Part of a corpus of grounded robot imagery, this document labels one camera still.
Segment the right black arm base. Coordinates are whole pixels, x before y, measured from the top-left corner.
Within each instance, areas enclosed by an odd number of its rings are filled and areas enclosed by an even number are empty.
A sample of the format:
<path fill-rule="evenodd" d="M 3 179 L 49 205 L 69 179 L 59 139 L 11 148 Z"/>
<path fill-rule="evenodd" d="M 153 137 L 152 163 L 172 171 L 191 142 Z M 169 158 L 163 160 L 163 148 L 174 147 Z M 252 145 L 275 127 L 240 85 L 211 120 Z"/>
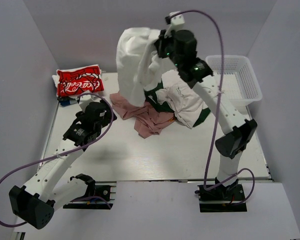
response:
<path fill-rule="evenodd" d="M 216 188 L 207 191 L 203 185 L 198 185 L 194 194 L 199 200 L 199 210 L 201 213 L 243 213 L 247 212 L 243 186 L 238 184 L 228 193 L 223 195 Z"/>

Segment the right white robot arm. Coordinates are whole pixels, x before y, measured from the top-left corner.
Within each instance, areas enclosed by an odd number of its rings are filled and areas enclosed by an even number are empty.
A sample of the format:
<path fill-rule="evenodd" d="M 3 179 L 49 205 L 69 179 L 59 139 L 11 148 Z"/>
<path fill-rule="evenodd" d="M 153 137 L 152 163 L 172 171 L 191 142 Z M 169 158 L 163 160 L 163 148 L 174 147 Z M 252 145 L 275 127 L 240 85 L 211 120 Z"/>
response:
<path fill-rule="evenodd" d="M 254 119 L 246 119 L 222 92 L 222 81 L 216 81 L 209 65 L 197 56 L 197 40 L 189 30 L 161 30 L 154 43 L 160 58 L 168 58 L 176 67 L 180 78 L 206 103 L 215 116 L 215 127 L 223 136 L 211 140 L 211 147 L 220 154 L 215 184 L 205 187 L 216 189 L 216 195 L 226 200 L 238 184 L 239 161 L 257 128 Z"/>

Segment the green and white t shirt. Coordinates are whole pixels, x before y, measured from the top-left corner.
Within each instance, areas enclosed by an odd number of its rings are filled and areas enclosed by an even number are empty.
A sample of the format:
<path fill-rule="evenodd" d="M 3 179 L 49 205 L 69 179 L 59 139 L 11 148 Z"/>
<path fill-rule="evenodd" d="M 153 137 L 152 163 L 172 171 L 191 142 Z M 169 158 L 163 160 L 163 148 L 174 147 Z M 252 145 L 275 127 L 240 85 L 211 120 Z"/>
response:
<path fill-rule="evenodd" d="M 146 101 L 157 112 L 173 113 L 179 122 L 190 129 L 202 124 L 211 112 L 176 70 L 165 72 L 161 82 L 144 94 Z"/>

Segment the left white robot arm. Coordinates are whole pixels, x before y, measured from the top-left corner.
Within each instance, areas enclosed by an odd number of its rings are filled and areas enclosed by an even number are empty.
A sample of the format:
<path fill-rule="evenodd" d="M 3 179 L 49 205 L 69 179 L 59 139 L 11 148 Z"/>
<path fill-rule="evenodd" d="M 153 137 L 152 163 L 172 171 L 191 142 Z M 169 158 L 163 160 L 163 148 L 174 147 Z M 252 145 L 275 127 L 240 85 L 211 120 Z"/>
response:
<path fill-rule="evenodd" d="M 86 151 L 87 145 L 100 137 L 102 128 L 116 119 L 105 100 L 91 101 L 80 107 L 81 111 L 63 134 L 55 151 L 56 158 L 46 161 L 22 187 L 13 186 L 9 191 L 12 212 L 38 230 L 44 228 L 55 211 L 64 205 L 99 198 L 96 181 L 83 173 L 56 187 L 72 163 Z"/>

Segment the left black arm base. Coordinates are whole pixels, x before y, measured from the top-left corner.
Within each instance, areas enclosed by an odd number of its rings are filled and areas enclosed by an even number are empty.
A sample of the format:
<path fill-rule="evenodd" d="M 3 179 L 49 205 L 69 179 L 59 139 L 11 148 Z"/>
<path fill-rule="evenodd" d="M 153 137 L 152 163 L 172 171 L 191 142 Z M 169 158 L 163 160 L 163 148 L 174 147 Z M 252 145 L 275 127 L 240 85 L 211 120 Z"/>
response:
<path fill-rule="evenodd" d="M 115 203 L 116 192 L 116 182 L 97 182 L 93 196 L 82 198 L 80 201 L 69 202 L 63 206 L 63 209 L 110 210 Z"/>

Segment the pink t shirt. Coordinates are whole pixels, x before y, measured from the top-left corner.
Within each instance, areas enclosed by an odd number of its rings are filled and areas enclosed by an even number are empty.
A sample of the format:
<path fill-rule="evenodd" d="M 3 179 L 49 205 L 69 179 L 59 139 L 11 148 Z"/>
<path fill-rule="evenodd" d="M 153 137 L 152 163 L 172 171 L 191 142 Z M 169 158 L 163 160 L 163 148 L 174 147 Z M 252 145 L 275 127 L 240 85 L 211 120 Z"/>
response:
<path fill-rule="evenodd" d="M 134 129 L 143 139 L 159 135 L 176 120 L 173 112 L 158 112 L 148 102 L 142 107 L 131 105 L 119 92 L 110 94 L 109 99 L 112 108 L 123 120 L 135 118 Z"/>

